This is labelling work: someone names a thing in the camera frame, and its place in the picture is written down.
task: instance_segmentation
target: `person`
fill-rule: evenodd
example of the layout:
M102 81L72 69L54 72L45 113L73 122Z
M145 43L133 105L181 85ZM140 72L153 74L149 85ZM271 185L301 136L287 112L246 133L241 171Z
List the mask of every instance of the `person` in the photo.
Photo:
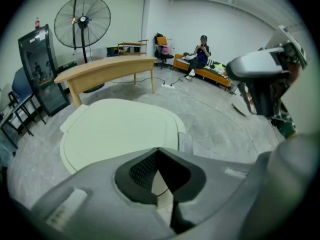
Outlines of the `person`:
M190 61L188 70L188 74L190 77L195 76L195 69L203 69L207 65L208 57L211 55L211 49L207 45L207 40L207 36L202 35L200 37L201 44L197 45L194 50L194 54L197 54L197 56Z
M42 81L44 79L44 73L42 72L41 67L37 62L34 63L34 71L38 73L39 80Z
M52 70L51 70L51 64L49 60L45 63L45 66L49 68L49 78L51 78Z

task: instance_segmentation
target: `blue chair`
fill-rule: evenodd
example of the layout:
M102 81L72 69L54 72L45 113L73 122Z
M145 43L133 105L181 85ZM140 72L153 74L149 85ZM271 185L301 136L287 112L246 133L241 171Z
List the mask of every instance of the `blue chair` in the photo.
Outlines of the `blue chair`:
M14 75L14 79L12 83L12 91L13 92L9 94L9 97L14 106L13 113L19 119L19 121L21 122L23 127L26 129L28 134L33 136L31 131L22 121L18 111L23 110L23 112L27 115L27 117L31 117L32 121L36 122L35 119L29 113L29 111L27 110L27 108L25 107L26 103L30 102L34 111L38 114L38 116L41 118L43 123L46 124L46 122L43 119L43 117L40 115L35 104L32 101L32 97L34 96L34 93L29 85L29 82L23 67L20 68Z

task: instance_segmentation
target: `cable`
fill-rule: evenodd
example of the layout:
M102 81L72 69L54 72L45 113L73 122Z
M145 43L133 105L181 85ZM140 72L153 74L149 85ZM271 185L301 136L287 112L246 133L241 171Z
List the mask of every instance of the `cable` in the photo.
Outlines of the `cable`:
M159 78L159 77L154 77L154 78L159 79L159 80L162 80L162 81L163 81L163 84L166 83L165 80L163 80L163 79L161 79L161 78ZM143 79L143 80L141 80L141 81L136 81L136 82L137 82L137 83L141 83L141 82L143 82L144 80L147 80L147 79L151 79L151 77L147 77L147 78L145 78L145 79ZM114 83L114 84L122 84L122 83L130 84L130 83L134 83L135 81L129 81L129 82L114 82L114 81L110 81L110 82L112 82L112 83Z
M200 103L202 103L202 104L207 105L208 107L212 108L213 110L218 111L220 114L222 114L222 115L224 115L225 117L229 118L235 125L237 125L237 126L250 138L250 140L252 141L253 148L254 148L256 154L258 155L258 151L257 151L257 149L256 149L256 147L255 147L254 140L251 138L249 132L247 131L247 129L246 129L241 123L240 123L240 124L242 125L242 127L243 127L245 130L242 129L242 128L240 127L240 125L237 124L234 120L232 120L229 116L227 116L226 114L222 113L220 110L218 110L218 109L210 106L209 104L207 104L207 103L205 103L205 102L203 102L203 101L201 101L201 100L198 100L197 98L193 97L192 95L190 95L189 93L185 92L184 90L177 89L177 88L176 88L175 90L178 90L178 91L180 91L180 92L185 93L186 95L190 96L191 98L195 99L196 101L198 101L198 102L200 102Z
M89 49L90 49L90 58L92 61L94 61L91 57L91 46L90 46L90 39L89 39L89 26L87 27L88 28L88 40L89 40Z
M77 4L77 0L74 0L74 4L73 4L73 14L72 14L72 39L73 39L73 49L76 50L76 36L75 36L75 16L76 16L76 4Z
M175 82L173 82L173 83L171 83L170 86L174 85L174 84L177 83L178 81L183 82L183 80L181 80L180 78L185 78L186 76L187 76L187 75L180 76L180 77L178 78L178 80L175 81Z

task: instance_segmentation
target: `orange cushion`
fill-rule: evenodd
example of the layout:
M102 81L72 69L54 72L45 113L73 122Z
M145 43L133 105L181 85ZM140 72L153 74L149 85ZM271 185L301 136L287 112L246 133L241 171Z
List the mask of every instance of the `orange cushion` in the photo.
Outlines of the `orange cushion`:
M156 40L158 41L159 46L165 46L168 44L165 36L157 37Z

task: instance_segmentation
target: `gray floor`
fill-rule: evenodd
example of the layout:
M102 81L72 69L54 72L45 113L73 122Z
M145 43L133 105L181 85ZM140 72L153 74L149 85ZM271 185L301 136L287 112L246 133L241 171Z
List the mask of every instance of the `gray floor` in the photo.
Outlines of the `gray floor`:
M184 74L177 69L155 67L155 77L167 84ZM140 73L137 81L148 77L149 72ZM121 81L133 81L133 76L115 80ZM161 88L161 84L161 80L155 79L156 93L152 94L150 79L137 85L108 82L103 89L80 97L87 105L117 98L156 105L176 113L192 136L197 156L253 163L258 154L273 150L284 140L265 117L245 117L231 107L232 95L222 86L196 77L192 81L183 78L183 82L177 82L174 86L180 90ZM18 142L16 156L8 169L8 187L10 195L27 208L70 175L60 158L63 134L59 127L73 111L74 106L69 105L51 118L45 116L46 125L37 118L37 123L29 125L34 137L24 134Z

